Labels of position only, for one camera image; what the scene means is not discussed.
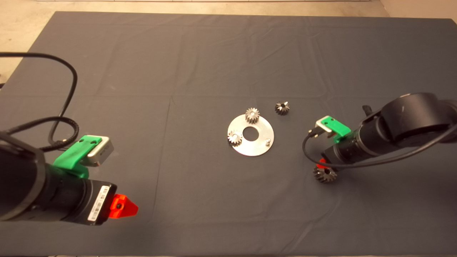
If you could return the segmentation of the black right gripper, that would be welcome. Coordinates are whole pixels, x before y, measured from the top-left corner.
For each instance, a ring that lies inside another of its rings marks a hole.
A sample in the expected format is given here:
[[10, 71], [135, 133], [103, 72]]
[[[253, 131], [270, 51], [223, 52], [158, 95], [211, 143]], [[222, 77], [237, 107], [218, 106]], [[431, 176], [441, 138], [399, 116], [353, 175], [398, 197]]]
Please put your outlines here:
[[[321, 152], [322, 159], [319, 163], [335, 165], [354, 164], [354, 141], [340, 141]], [[318, 164], [319, 169], [328, 169], [327, 166]]]

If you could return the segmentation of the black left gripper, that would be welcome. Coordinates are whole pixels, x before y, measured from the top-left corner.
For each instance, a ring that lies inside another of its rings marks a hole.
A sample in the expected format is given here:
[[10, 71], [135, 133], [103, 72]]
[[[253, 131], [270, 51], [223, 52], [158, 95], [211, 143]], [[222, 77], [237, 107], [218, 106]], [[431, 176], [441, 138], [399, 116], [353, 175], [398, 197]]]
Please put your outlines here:
[[135, 216], [139, 207], [126, 195], [116, 194], [117, 185], [98, 180], [85, 180], [85, 195], [77, 212], [77, 223], [101, 226], [109, 218]]

